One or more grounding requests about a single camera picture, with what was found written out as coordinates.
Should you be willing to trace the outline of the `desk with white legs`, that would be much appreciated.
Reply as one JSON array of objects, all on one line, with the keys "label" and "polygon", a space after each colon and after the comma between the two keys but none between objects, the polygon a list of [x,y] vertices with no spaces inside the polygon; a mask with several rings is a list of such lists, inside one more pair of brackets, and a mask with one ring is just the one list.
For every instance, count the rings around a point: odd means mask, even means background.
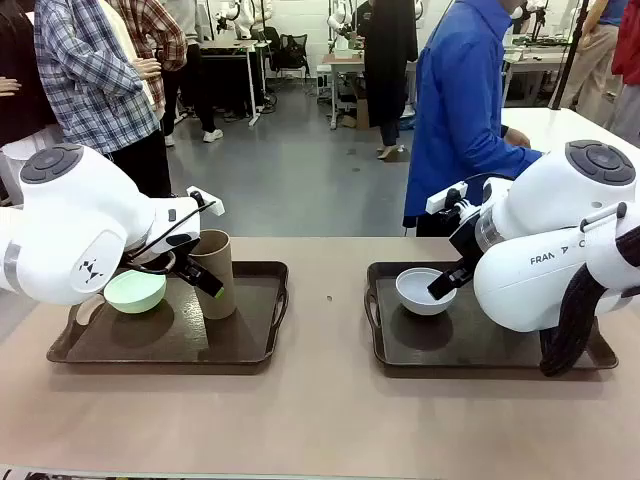
[{"label": "desk with white legs", "polygon": [[200,45],[205,83],[217,107],[253,127],[264,109],[264,58],[267,41],[218,37]]}]

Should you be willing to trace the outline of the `person in long black coat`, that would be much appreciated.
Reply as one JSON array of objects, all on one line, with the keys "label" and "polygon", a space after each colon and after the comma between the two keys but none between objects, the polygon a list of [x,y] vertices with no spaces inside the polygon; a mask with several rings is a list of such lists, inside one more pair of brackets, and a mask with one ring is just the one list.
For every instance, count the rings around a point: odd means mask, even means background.
[{"label": "person in long black coat", "polygon": [[398,151],[399,120],[406,104],[407,64],[418,57],[414,0],[367,0],[364,77],[369,125],[380,131],[377,158]]}]

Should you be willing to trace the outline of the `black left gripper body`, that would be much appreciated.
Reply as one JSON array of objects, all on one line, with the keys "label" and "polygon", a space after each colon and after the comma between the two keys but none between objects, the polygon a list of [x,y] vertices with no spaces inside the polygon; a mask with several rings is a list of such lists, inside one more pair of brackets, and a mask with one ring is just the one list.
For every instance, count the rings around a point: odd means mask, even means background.
[{"label": "black left gripper body", "polygon": [[171,250],[170,253],[174,256],[174,263],[169,272],[187,283],[199,283],[205,269],[191,258],[189,252],[178,247]]}]

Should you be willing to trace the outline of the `wooden-top background desk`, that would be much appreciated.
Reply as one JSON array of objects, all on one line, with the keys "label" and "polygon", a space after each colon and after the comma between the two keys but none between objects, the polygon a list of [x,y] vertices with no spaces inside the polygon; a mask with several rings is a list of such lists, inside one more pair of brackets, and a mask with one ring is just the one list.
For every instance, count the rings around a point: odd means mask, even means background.
[{"label": "wooden-top background desk", "polygon": [[364,54],[349,53],[336,56],[334,53],[326,54],[321,62],[323,67],[328,67],[331,78],[331,117],[330,129],[335,130],[338,122],[338,76],[340,74],[357,73],[365,70]]}]

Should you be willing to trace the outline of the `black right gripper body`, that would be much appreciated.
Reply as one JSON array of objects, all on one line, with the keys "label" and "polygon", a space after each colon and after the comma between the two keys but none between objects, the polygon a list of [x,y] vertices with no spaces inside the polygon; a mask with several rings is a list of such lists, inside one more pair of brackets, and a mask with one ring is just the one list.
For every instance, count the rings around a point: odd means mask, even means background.
[{"label": "black right gripper body", "polygon": [[476,239],[477,219],[467,219],[449,237],[449,242],[461,255],[460,264],[467,272],[473,272],[484,255]]}]

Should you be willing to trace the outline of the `person in blue plaid shirt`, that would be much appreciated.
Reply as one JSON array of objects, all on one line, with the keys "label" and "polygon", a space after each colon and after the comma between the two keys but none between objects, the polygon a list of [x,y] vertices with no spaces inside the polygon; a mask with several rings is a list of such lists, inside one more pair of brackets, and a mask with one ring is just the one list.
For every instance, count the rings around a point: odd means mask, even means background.
[{"label": "person in blue plaid shirt", "polygon": [[35,0],[34,47],[65,140],[105,155],[142,193],[170,196],[160,121],[99,0]]}]

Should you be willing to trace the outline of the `person in red top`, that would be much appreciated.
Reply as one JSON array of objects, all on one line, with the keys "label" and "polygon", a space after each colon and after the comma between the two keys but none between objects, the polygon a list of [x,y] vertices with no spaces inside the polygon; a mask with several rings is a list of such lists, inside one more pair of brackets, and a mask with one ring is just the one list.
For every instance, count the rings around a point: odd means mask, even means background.
[{"label": "person in red top", "polygon": [[640,0],[625,7],[611,71],[621,77],[622,88],[609,131],[640,149]]}]

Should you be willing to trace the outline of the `white bowl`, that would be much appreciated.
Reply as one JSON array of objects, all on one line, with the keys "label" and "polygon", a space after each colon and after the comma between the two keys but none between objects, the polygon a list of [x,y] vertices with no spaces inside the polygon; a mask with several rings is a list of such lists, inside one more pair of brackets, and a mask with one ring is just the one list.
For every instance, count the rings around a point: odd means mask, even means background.
[{"label": "white bowl", "polygon": [[444,312],[454,301],[457,290],[453,289],[440,299],[435,299],[428,286],[441,271],[418,267],[403,271],[395,281],[396,292],[401,304],[410,312],[420,316],[434,316]]}]

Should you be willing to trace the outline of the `person in beige trousers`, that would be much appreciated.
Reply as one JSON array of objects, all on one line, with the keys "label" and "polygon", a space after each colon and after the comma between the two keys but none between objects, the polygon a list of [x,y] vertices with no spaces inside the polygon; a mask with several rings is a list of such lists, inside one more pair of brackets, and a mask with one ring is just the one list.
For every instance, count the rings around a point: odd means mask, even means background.
[{"label": "person in beige trousers", "polygon": [[618,41],[619,28],[629,0],[595,0],[590,7],[567,82],[569,104],[594,118],[604,95],[608,71]]}]

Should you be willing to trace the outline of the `person in red plaid shirt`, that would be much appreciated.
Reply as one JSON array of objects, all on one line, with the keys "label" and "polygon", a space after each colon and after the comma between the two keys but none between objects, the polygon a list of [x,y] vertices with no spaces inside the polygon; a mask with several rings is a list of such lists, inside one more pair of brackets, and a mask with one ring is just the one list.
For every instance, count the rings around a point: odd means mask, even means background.
[{"label": "person in red plaid shirt", "polygon": [[115,37],[135,67],[157,61],[160,70],[147,73],[143,92],[159,121],[165,115],[162,74],[186,65],[185,34],[160,0],[99,0]]}]

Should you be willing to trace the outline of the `person with white sneakers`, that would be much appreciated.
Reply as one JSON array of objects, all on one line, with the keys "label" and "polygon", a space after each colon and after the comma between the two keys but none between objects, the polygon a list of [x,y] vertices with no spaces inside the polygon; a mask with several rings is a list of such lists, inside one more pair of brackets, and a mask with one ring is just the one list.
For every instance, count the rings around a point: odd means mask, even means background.
[{"label": "person with white sneakers", "polygon": [[215,125],[214,108],[207,90],[200,44],[204,40],[202,18],[198,0],[162,0],[164,8],[175,20],[187,42],[186,64],[177,71],[164,71],[165,114],[162,119],[165,145],[173,147],[175,141],[175,113],[178,92],[190,96],[203,130],[203,141],[213,143],[223,138],[224,133]]}]

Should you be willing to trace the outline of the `dark brown plastic tray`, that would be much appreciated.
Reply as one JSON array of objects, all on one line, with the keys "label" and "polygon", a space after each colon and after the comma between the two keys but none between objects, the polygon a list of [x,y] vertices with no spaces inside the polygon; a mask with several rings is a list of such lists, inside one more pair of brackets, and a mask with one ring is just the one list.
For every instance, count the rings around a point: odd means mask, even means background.
[{"label": "dark brown plastic tray", "polygon": [[444,271],[452,265],[451,261],[430,261],[368,266],[364,308],[373,355],[384,374],[433,378],[440,373],[456,377],[465,370],[507,370],[515,378],[530,371],[540,378],[540,335],[514,332],[488,319],[471,283],[458,290],[445,312],[435,316],[416,315],[401,304],[395,287],[400,273],[415,267]]},{"label": "dark brown plastic tray", "polygon": [[288,307],[289,269],[280,261],[233,264],[236,309],[203,316],[194,289],[169,278],[164,298],[141,314],[95,297],[72,307],[46,358],[78,373],[255,375],[276,349]]}]

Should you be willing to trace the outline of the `pale green bowl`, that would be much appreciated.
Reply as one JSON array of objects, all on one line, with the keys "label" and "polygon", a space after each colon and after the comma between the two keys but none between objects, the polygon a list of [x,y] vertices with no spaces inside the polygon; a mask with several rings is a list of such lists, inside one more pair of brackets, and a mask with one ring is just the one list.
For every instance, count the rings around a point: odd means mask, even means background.
[{"label": "pale green bowl", "polygon": [[141,314],[153,309],[164,298],[166,276],[125,271],[109,281],[103,290],[106,302],[125,314]]}]

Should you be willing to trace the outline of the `black slanted pole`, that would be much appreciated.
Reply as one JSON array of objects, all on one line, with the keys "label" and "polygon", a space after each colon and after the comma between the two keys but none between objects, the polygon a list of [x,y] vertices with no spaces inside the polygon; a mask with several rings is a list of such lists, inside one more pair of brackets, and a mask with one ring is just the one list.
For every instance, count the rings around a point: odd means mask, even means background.
[{"label": "black slanted pole", "polygon": [[556,88],[554,90],[554,94],[552,95],[551,103],[549,104],[549,108],[551,110],[560,109],[560,104],[561,104],[562,97],[566,89],[566,84],[568,82],[571,68],[576,56],[578,44],[583,34],[584,24],[586,22],[588,10],[589,10],[589,2],[590,0],[578,0],[578,4],[577,4],[578,9],[576,10],[577,18],[572,31],[572,37],[569,45],[568,54],[563,59],[561,70],[560,70],[560,76],[558,81],[556,82]]}]

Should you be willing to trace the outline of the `black office chair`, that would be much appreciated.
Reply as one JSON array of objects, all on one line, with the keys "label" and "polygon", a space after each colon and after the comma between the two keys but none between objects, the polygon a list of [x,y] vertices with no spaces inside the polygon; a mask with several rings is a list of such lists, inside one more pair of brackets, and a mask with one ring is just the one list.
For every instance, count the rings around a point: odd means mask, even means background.
[{"label": "black office chair", "polygon": [[306,51],[308,35],[281,34],[279,40],[280,48],[274,55],[275,71],[300,71],[302,79],[306,80],[310,76]]}]

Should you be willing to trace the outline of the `tall brown cup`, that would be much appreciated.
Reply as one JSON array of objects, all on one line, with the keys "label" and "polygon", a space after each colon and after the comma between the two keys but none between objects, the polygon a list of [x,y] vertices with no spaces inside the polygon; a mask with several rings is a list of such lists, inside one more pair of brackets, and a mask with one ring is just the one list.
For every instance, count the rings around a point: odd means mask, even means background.
[{"label": "tall brown cup", "polygon": [[217,298],[195,287],[204,318],[221,320],[231,316],[236,310],[236,298],[229,235],[221,230],[202,230],[200,241],[190,256],[224,283],[224,292]]}]

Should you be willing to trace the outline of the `hand of red-plaid person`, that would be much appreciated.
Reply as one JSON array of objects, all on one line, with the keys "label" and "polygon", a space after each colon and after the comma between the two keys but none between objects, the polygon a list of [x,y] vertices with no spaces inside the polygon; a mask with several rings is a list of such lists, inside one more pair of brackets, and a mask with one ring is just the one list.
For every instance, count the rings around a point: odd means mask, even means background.
[{"label": "hand of red-plaid person", "polygon": [[135,58],[132,61],[132,65],[137,71],[139,78],[143,81],[150,80],[161,75],[162,66],[154,58]]}]

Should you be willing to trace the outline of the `cluttered background workbench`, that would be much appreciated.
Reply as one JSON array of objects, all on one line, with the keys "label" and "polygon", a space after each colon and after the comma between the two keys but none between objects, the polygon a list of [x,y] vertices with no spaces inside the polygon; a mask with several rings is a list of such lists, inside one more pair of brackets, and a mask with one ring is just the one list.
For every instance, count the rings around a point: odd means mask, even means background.
[{"label": "cluttered background workbench", "polygon": [[[526,34],[506,34],[503,39],[502,106],[533,106],[551,73],[562,70],[568,59],[570,42],[562,36],[540,36],[536,40]],[[509,90],[516,75],[525,75],[523,98],[509,100]]]}]

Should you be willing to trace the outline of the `person in blue jacket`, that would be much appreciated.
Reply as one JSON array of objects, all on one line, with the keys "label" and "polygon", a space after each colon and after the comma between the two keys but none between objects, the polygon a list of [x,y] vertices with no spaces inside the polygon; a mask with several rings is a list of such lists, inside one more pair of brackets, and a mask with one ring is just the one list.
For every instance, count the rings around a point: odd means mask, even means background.
[{"label": "person in blue jacket", "polygon": [[467,198],[482,199],[456,141],[480,132],[504,139],[503,38],[519,0],[454,0],[423,48],[416,72],[417,108],[403,225],[419,237],[447,237],[455,223],[429,215],[427,199],[467,180]]}]

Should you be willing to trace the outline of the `blue-sleeved right forearm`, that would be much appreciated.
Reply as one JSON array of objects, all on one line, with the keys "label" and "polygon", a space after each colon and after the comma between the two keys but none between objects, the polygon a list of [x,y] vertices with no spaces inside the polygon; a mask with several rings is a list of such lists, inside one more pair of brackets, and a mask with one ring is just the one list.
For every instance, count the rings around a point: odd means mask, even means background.
[{"label": "blue-sleeved right forearm", "polygon": [[517,177],[543,155],[538,150],[510,145],[491,132],[460,138],[456,149],[471,175],[498,173]]}]

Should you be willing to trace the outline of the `person in black top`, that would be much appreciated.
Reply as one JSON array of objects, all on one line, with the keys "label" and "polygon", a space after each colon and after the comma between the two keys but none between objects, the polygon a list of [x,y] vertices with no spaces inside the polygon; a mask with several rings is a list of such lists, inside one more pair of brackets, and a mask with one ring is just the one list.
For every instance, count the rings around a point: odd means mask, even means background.
[{"label": "person in black top", "polygon": [[16,0],[0,0],[0,76],[21,89],[0,97],[0,147],[56,123],[39,77],[33,24]]}]

